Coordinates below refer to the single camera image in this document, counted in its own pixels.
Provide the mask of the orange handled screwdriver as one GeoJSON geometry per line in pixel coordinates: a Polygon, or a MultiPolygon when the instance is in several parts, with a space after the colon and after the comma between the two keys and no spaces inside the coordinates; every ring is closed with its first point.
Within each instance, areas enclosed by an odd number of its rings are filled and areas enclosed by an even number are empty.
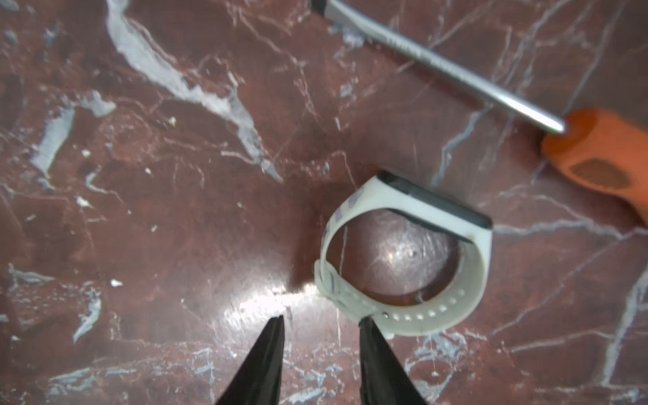
{"type": "Polygon", "coordinates": [[[570,181],[627,202],[647,218],[647,134],[611,112],[580,109],[560,118],[413,42],[340,1],[313,1],[312,9],[503,106],[542,128],[542,152],[570,181]]]}

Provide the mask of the white fitness band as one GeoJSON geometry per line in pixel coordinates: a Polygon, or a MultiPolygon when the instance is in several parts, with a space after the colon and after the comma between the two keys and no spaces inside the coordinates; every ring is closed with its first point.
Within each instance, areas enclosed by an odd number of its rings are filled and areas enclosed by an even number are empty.
{"type": "Polygon", "coordinates": [[[314,264],[315,284],[350,320],[372,318],[385,339],[443,332],[464,321],[481,302],[489,278],[492,239],[490,217],[383,171],[352,194],[327,222],[320,257],[314,264]],[[438,295],[417,305],[388,305],[356,289],[327,261],[327,250],[338,231],[352,219],[381,209],[458,239],[459,268],[438,295]]]}

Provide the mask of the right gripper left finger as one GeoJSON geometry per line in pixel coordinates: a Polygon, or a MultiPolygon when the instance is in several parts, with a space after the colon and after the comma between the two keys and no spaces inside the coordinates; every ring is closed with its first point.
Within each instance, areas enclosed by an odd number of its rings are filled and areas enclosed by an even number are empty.
{"type": "Polygon", "coordinates": [[[285,319],[273,317],[216,404],[279,404],[284,349],[285,319]]]}

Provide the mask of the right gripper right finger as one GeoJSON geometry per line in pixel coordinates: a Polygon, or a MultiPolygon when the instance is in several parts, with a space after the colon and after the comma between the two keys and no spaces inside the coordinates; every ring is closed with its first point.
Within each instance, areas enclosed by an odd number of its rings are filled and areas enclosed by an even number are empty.
{"type": "Polygon", "coordinates": [[[362,404],[426,404],[371,317],[359,322],[359,347],[362,404]]]}

